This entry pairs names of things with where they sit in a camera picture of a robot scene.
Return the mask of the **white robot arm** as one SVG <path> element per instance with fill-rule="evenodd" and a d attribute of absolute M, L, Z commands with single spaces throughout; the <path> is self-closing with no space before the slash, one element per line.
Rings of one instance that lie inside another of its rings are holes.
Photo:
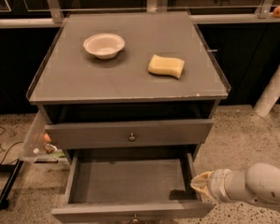
<path fill-rule="evenodd" d="M 195 176 L 190 186 L 212 201 L 243 202 L 280 212 L 280 169 L 267 163 L 245 171 L 207 171 Z"/>

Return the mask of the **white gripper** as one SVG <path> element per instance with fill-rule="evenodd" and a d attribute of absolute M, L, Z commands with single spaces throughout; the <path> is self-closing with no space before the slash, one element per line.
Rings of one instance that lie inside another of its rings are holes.
<path fill-rule="evenodd" d="M 230 169 L 206 171 L 193 177 L 190 186 L 205 197 L 213 196 L 220 203 L 231 203 L 231 198 L 225 189 L 225 177 L 230 172 Z"/>

